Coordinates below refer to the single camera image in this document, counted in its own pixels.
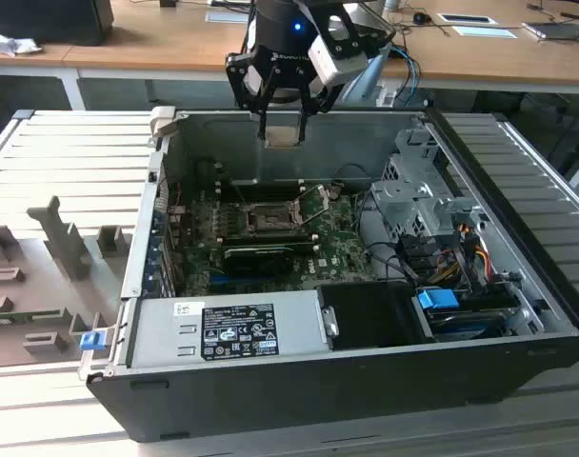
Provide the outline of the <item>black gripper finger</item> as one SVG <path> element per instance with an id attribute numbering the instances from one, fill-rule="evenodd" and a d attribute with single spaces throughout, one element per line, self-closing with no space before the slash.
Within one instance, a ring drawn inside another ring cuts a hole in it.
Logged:
<path id="1" fill-rule="evenodd" d="M 309 118 L 319 112 L 329 112 L 341 93 L 341 86 L 333 86 L 331 89 L 323 87 L 314 97 L 312 97 L 310 95 L 309 83 L 304 77 L 302 77 L 298 82 L 298 90 L 301 102 L 298 142 L 302 143 L 306 138 L 306 129 Z"/>
<path id="2" fill-rule="evenodd" d="M 261 78 L 259 89 L 255 93 L 250 91 L 246 83 L 249 68 L 253 68 Z M 259 116 L 257 137 L 264 140 L 267 111 L 276 91 L 276 64 L 272 61 L 272 52 L 253 50 L 243 54 L 229 53 L 225 70 L 237 106 Z"/>

